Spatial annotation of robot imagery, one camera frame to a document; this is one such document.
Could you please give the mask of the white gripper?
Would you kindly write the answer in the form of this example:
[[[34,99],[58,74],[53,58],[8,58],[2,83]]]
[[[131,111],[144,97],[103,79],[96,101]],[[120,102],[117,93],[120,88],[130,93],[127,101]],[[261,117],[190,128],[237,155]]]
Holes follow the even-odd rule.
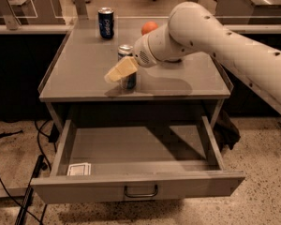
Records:
[[[138,71],[138,66],[150,68],[158,64],[150,47],[151,34],[145,34],[134,44],[133,56],[125,56],[104,76],[107,83],[115,83]]]

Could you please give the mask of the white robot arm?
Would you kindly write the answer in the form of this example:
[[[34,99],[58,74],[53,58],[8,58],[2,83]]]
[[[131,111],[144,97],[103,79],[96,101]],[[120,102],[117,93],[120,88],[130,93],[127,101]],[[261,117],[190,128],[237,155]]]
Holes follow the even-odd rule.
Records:
[[[183,2],[168,21],[140,37],[133,52],[105,75],[115,83],[159,62],[177,60],[191,53],[212,56],[235,77],[281,114],[281,51],[241,36],[223,26],[205,7]]]

